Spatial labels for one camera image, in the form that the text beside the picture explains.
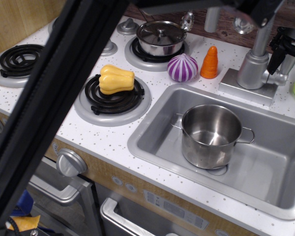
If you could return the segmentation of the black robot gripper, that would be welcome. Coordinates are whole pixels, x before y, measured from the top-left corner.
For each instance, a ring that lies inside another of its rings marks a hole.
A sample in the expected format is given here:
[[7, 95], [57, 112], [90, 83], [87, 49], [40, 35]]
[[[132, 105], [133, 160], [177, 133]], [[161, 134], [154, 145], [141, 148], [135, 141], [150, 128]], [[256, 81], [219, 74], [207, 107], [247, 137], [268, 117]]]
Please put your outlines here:
[[277, 34], [271, 40], [269, 46], [273, 54], [267, 66], [267, 70], [270, 75], [273, 75], [284, 61], [286, 55], [295, 57], [295, 29], [278, 27]]

